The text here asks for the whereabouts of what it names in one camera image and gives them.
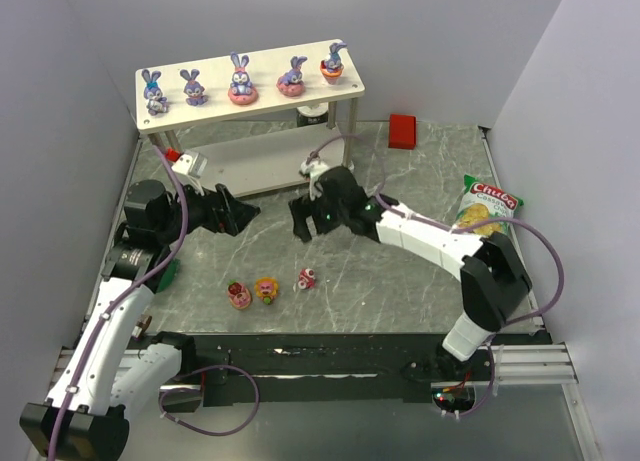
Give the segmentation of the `pink white roll cake toy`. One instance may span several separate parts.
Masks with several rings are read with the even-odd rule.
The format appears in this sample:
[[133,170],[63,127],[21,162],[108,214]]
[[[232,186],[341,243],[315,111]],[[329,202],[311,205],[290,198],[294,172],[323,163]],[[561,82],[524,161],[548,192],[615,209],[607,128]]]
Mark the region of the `pink white roll cake toy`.
[[304,268],[300,271],[296,287],[300,290],[308,290],[315,286],[316,275],[312,268]]

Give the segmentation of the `small purple bunny toy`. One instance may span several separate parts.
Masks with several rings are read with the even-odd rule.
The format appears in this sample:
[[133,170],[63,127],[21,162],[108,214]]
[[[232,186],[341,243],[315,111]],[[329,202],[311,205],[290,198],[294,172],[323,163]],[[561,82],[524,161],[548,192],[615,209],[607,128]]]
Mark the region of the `small purple bunny toy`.
[[146,100],[147,112],[151,116],[166,113],[169,110],[169,103],[158,84],[161,72],[143,69],[141,76],[145,82],[143,96]]

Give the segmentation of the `purple bunny with red bow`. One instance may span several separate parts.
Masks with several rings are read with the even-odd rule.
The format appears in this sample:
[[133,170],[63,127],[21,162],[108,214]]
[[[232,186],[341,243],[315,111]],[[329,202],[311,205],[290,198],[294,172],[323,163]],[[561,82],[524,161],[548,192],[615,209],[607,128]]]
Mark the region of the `purple bunny with red bow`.
[[181,69],[180,76],[186,81],[183,92],[186,95],[186,103],[190,106],[200,106],[207,102],[206,88],[198,81],[200,71],[196,68],[188,71]]

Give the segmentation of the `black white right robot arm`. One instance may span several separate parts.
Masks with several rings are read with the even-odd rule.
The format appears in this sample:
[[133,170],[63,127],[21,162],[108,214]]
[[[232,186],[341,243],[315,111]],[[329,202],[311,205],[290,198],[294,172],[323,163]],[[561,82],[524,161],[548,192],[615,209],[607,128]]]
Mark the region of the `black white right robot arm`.
[[463,311],[441,344],[447,357],[468,361],[529,294],[531,279],[506,235],[456,234],[427,224],[394,198],[367,195],[344,166],[314,159],[304,161],[299,173],[309,183],[308,193],[290,201],[289,209],[300,241],[312,240],[308,220],[318,235],[344,226],[378,244],[402,248],[460,282]]

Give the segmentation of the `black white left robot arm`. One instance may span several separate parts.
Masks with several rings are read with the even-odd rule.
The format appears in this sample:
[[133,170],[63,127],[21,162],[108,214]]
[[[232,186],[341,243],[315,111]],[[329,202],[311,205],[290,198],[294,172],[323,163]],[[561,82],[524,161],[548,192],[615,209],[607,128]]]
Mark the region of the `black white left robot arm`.
[[48,460],[117,460],[134,414],[168,380],[196,369],[193,337],[154,335],[124,375],[118,373],[141,315],[170,270],[175,250],[197,228],[230,236],[256,218],[259,207],[213,190],[158,180],[132,184],[124,219],[107,254],[93,312],[73,355],[44,402],[28,403],[19,424]]

